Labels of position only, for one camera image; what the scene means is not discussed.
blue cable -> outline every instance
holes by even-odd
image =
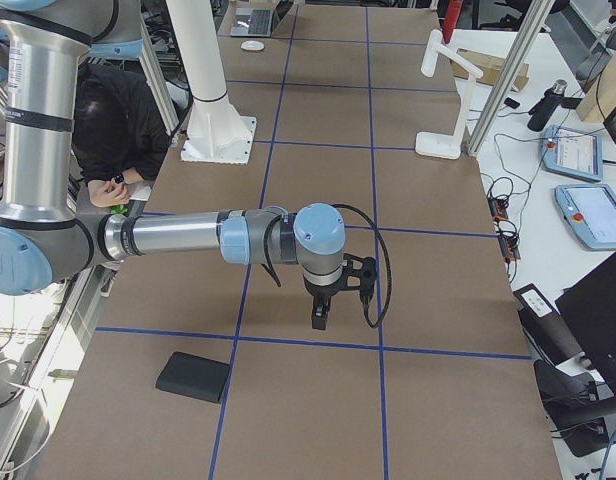
[[[601,470],[599,471],[599,480],[604,480],[604,478],[606,478],[605,477],[606,464],[608,463],[608,456],[610,455],[610,448],[613,445],[615,437],[616,437],[616,428],[615,428],[615,431],[612,432],[612,435],[610,436],[610,440],[608,440],[608,447],[606,448],[606,453],[604,454],[604,461],[601,463]]]

brown table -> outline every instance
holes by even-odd
[[[393,263],[383,328],[342,293],[311,330],[297,267],[279,267],[278,289],[218,252],[128,259],[36,478],[560,478],[477,163],[413,150],[459,109],[447,63],[418,71],[435,25],[428,11],[302,5],[253,54],[224,24],[231,101],[258,118],[251,159],[172,150],[146,208],[362,208]],[[346,251],[374,255],[371,231],[347,235]],[[175,350],[232,364],[223,405],[154,388]]]

cardboard box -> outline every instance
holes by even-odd
[[[503,58],[495,57],[494,55],[486,55],[483,53],[472,52],[463,48],[458,49],[457,53],[464,57],[466,60],[468,60],[470,63],[476,65],[483,70],[484,76],[477,80],[477,82],[484,83],[486,85],[495,84],[495,82],[499,78],[499,72],[501,72],[501,68],[504,64]],[[451,61],[450,64],[452,65],[452,73],[455,77],[468,78],[468,72],[466,72],[458,64],[453,61]],[[528,64],[524,63],[519,69],[519,73],[517,74],[517,78],[515,79],[514,86],[516,90],[519,91],[523,89],[527,83]]]

table surface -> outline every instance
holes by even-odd
[[[465,48],[489,55],[505,57],[509,51],[515,33],[492,32],[492,31],[455,31],[451,47]],[[520,112],[528,111],[542,96],[544,91],[558,79],[564,79],[568,83],[566,95],[579,96],[579,85],[571,73],[568,65],[557,50],[555,43],[548,34],[538,35],[531,48],[526,63],[529,65],[529,81],[520,92],[510,93],[510,97],[521,103],[517,109]],[[463,92],[465,81],[456,79],[457,87]],[[475,87],[471,108],[482,110],[491,87],[478,84]],[[482,172],[493,177],[501,175],[510,176],[502,170],[501,161],[495,151],[494,137],[496,134],[507,134],[520,139],[533,139],[541,137],[540,133],[526,128],[529,115],[507,115],[511,109],[502,110],[493,128],[484,142],[477,159]],[[471,112],[469,118],[479,116],[477,112]],[[584,123],[574,111],[566,111],[558,108],[549,125],[560,124],[563,121],[565,127],[583,132],[596,131],[602,138],[602,151],[604,160],[616,162],[616,146],[608,132],[599,123]],[[469,122],[472,130],[476,122]],[[512,282],[513,289],[521,288],[529,283],[534,283],[546,297],[553,301],[558,298],[563,289],[576,283],[580,278],[595,268],[599,263],[611,255],[611,251],[591,251],[586,249],[574,236],[570,227],[564,221],[561,211],[554,201],[554,187],[563,184],[583,184],[585,182],[573,178],[564,177],[548,172],[543,168],[537,170],[540,153],[539,143],[517,142],[498,137],[502,158],[506,168],[523,178],[531,179],[537,172],[536,179],[532,182],[532,188],[528,203],[523,209],[523,220],[520,222],[525,196],[518,196],[511,200],[508,213],[510,218],[521,228],[520,255],[517,275]],[[604,165],[603,183],[611,186],[616,193],[616,166]],[[515,191],[524,191],[526,185],[521,180],[511,177],[514,181]],[[485,187],[489,186],[490,180],[484,180]],[[568,373],[581,373],[581,369],[566,365]],[[589,472],[591,467],[599,468],[603,451],[596,452],[587,457],[575,458],[563,442],[555,442],[559,454],[563,478],[573,478],[582,472]],[[609,464],[608,476],[616,474],[616,446]]]
[[[341,293],[311,330],[297,267],[277,289],[218,252],[130,258],[36,478],[559,478],[477,162],[413,151],[459,110],[447,62],[419,73],[436,14],[295,8],[260,54],[220,30],[231,102],[258,118],[248,165],[172,149],[146,211],[356,205],[391,255],[383,327]],[[375,255],[344,215],[346,251]],[[154,388],[175,350],[232,365],[222,405]]]

black bottle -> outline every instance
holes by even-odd
[[[532,107],[528,112],[531,117],[528,120],[528,128],[533,132],[541,132],[552,114],[564,99],[566,86],[568,84],[564,80],[557,80],[552,88],[544,92],[544,98],[539,100],[539,103]]]

